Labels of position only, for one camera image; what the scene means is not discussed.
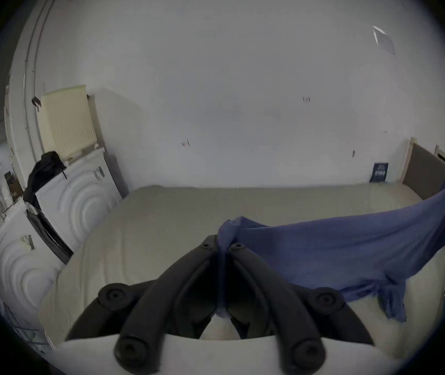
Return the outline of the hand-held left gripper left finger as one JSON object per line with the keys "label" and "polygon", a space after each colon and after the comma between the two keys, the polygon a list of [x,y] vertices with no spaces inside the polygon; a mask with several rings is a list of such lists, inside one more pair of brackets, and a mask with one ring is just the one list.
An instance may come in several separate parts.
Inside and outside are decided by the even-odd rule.
{"label": "hand-held left gripper left finger", "polygon": [[101,288],[66,341],[118,334],[116,362],[131,374],[159,370],[165,334],[199,339],[218,303],[218,240],[208,236],[157,279]]}

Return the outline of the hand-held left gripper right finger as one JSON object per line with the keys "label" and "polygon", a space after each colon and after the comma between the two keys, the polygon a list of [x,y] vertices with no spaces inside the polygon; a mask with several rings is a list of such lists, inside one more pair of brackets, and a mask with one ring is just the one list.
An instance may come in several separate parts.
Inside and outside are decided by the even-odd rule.
{"label": "hand-held left gripper right finger", "polygon": [[337,290],[291,284],[240,243],[228,249],[226,261],[262,304],[266,329],[274,331],[284,372],[317,372],[327,358],[323,337],[375,346],[363,322]]}

